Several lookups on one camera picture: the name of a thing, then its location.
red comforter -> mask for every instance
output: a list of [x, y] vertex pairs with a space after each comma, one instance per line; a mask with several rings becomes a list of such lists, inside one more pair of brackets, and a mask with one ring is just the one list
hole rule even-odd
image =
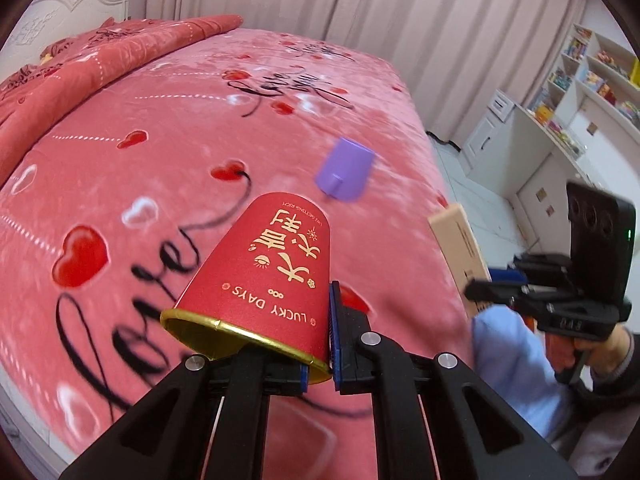
[[[331, 277], [375, 330], [408, 351], [470, 362], [468, 322], [427, 222], [446, 203], [443, 183], [394, 70], [240, 23], [108, 23], [0, 86], [0, 361], [75, 452], [178, 363], [185, 349], [160, 311], [270, 191], [322, 209]], [[377, 153], [355, 203], [314, 184], [339, 137]], [[370, 407], [333, 389], [308, 396]], [[370, 416], [274, 400], [265, 478], [375, 471]]]

blue sleeve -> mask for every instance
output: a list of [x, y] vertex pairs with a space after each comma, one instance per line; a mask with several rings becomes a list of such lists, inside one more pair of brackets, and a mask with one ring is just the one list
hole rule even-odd
[[475, 372], [547, 438], [572, 408], [569, 388], [556, 381], [542, 340], [506, 306], [492, 306], [473, 320]]

tiled floor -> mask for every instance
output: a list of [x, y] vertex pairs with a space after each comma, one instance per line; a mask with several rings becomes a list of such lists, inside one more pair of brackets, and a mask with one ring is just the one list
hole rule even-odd
[[458, 152], [431, 139], [436, 162], [445, 179], [449, 202], [465, 209], [471, 230], [489, 267], [504, 267], [514, 254], [527, 249], [509, 202], [469, 180], [458, 162]]

metal screw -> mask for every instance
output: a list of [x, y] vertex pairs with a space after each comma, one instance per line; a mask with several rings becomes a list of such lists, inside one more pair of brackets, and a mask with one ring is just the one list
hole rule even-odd
[[380, 334], [376, 334], [375, 332], [365, 332], [360, 336], [360, 341], [367, 346], [375, 346], [382, 341], [382, 338]]
[[453, 354], [440, 354], [438, 356], [438, 364], [443, 368], [455, 368], [458, 366], [458, 359]]
[[207, 364], [204, 357], [201, 355], [192, 355], [185, 362], [184, 365], [187, 367], [187, 370], [191, 372], [197, 372], [198, 370], [202, 370], [204, 365]]

pink bedsheet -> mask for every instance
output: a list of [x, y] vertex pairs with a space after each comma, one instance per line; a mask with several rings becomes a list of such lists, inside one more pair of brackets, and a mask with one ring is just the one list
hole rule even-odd
[[[89, 45], [92, 31], [38, 69], [55, 65], [46, 77], [0, 86], [0, 360], [75, 452], [178, 364], [185, 349], [159, 312], [266, 192], [324, 211], [331, 278], [374, 330], [470, 363], [468, 321], [427, 222], [444, 184], [395, 71], [239, 23], [111, 25], [108, 40]], [[378, 155], [355, 203], [314, 184], [339, 137]], [[370, 408], [332, 382], [308, 396]], [[370, 417], [275, 399], [269, 424], [266, 479], [376, 478]]]

